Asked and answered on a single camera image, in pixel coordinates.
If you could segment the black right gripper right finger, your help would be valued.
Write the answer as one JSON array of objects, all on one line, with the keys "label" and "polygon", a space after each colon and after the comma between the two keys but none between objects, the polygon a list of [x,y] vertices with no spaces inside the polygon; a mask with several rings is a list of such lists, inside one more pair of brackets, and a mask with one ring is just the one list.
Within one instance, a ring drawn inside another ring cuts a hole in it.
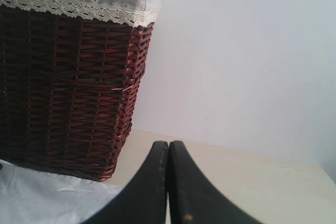
[{"label": "black right gripper right finger", "polygon": [[169,145],[167,192],[171,223],[260,223],[207,179],[182,141]]}]

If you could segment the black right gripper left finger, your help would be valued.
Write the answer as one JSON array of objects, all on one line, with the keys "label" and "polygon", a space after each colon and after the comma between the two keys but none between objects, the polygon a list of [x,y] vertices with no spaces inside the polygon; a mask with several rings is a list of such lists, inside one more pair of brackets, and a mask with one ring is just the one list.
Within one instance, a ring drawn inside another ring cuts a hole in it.
[{"label": "black right gripper left finger", "polygon": [[167,142],[154,142],[143,164],[128,184],[84,223],[165,223],[167,159]]}]

